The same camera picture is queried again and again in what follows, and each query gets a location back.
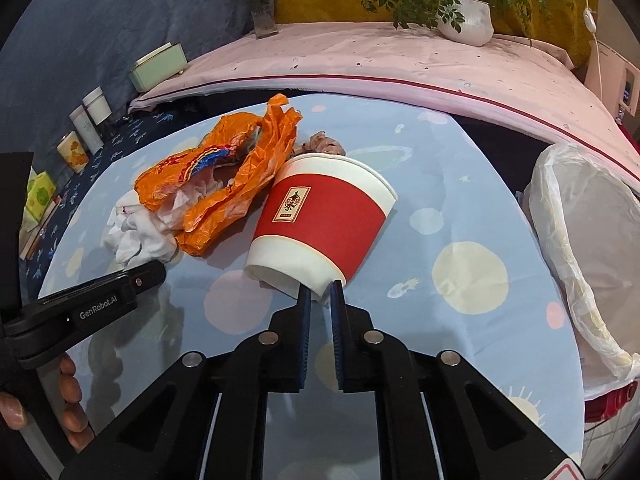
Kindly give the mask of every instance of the red paper cup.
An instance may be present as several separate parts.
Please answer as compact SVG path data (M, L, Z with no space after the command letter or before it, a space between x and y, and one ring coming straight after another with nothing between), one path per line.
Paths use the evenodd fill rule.
M356 273L398 196L369 166L308 153L276 175L244 270L292 298L300 283L315 300Z

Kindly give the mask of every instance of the trash bag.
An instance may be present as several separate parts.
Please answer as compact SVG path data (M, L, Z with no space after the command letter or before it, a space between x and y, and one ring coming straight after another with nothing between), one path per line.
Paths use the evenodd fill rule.
M566 295L587 400L640 374L640 202L577 144L554 144L527 190L542 254Z

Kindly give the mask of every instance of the brown crumpled wrapper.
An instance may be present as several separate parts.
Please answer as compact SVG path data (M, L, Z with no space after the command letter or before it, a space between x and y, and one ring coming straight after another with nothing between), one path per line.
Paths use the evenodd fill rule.
M293 149L293 155L301 155L302 153L329 153L331 155L344 155L344 148L335 139L327 137L324 132L313 134L311 138Z
M176 236L184 251L201 255L222 230L243 218L255 195L287 160L296 141L296 125L302 119L293 108L282 111L282 106L288 103L282 94L269 99L267 112L258 120L262 131L257 145L238 169L233 183L201 199L187 211L184 230Z
M167 197L201 171L198 164L204 158L211 158L214 176L215 168L242 160L231 184L187 210L183 230L175 235L185 252L200 256L226 227L243 218L256 194L289 158L302 115L293 108L284 112L282 106L288 103L284 95L277 94L269 99L264 117L247 112L223 116L197 148L167 157L136 180L140 203L158 211Z

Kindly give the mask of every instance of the white tissue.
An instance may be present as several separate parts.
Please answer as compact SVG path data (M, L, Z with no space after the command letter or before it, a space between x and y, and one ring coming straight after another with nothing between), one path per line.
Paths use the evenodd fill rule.
M168 262L177 249L174 230L182 229L187 210L222 187L211 169L202 170L169 195L155 213L140 204L132 189L111 210L103 243L114 252L116 263L127 269L151 260Z
M187 210L195 206L202 197L209 196L222 187L222 181L213 177L213 170L205 168L164 199L158 210L158 218L170 229L182 229Z

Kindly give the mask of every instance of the light blue tablecloth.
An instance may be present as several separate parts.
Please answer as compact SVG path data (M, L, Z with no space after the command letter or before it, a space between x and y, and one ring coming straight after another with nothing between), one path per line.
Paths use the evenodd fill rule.
M291 104L304 117L299 141L326 131L399 195L347 301L412 350L459 351L579 460L584 407L571 325L520 208L462 128L444 114L379 100L316 94ZM41 294L113 269L100 240L116 200L217 120L109 167L60 241ZM258 216L257 207L231 226L206 258L179 256L135 312L70 351L95 429L184 352L228 352L292 304L242 273ZM336 391L327 309L313 309L305 390L270 396L267 428L265 480L378 478L374 401Z

